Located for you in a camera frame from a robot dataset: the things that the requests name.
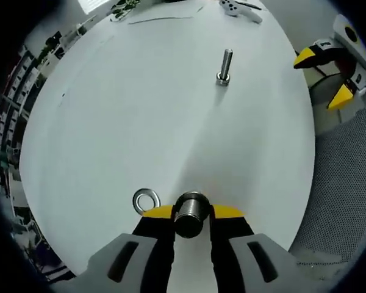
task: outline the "white tabletop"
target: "white tabletop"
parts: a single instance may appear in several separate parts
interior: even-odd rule
[[[142,187],[162,204],[198,190],[211,203],[236,206],[255,233],[285,249],[300,226],[314,124],[294,50],[268,11],[256,11],[258,25],[226,16],[217,2],[190,3],[204,8],[174,17],[191,18],[101,21],[62,58],[31,112],[24,191],[46,239],[76,274],[132,232],[140,220],[132,196]],[[234,56],[222,88],[215,75],[226,48]],[[208,223],[194,239],[177,237],[168,290],[217,291]]]

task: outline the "metal washer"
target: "metal washer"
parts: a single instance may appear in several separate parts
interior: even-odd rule
[[[231,77],[229,74],[226,75],[226,79],[222,79],[221,72],[217,73],[216,78],[217,78],[218,85],[228,85],[229,81],[231,80]]]
[[[160,205],[161,205],[160,204],[160,198],[157,195],[157,193],[155,193],[155,191],[153,191],[152,189],[149,189],[149,188],[141,188],[138,191],[136,191],[135,194],[133,195],[133,207],[139,215],[142,215],[144,212],[146,212],[140,206],[140,198],[143,197],[143,196],[147,196],[147,197],[150,197],[152,199],[153,208],[160,207]]]

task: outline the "white table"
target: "white table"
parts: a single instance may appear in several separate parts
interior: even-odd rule
[[[226,16],[217,2],[200,3],[192,18],[101,21],[40,92],[21,177],[43,234],[76,274],[132,232],[140,216],[131,200],[142,187],[162,204],[202,191],[245,211],[255,233],[285,249],[293,242],[314,167],[303,73],[268,11],[258,12],[258,25]],[[222,88],[215,75],[226,48],[234,56]],[[208,223],[194,239],[177,237],[175,254],[170,292],[217,291]]]

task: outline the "metal ring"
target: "metal ring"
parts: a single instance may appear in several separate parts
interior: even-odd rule
[[[136,191],[136,193],[133,195],[133,207],[139,215],[142,215],[144,212],[146,212],[140,206],[140,198],[143,196],[148,196],[152,199],[153,208],[158,208],[161,205],[160,198],[157,195],[157,193],[155,193],[155,191],[149,188],[141,188],[140,190]]]

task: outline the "window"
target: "window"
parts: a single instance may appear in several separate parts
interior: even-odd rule
[[[92,10],[98,8],[100,5],[109,2],[110,0],[78,0],[81,8],[85,14],[89,14]]]

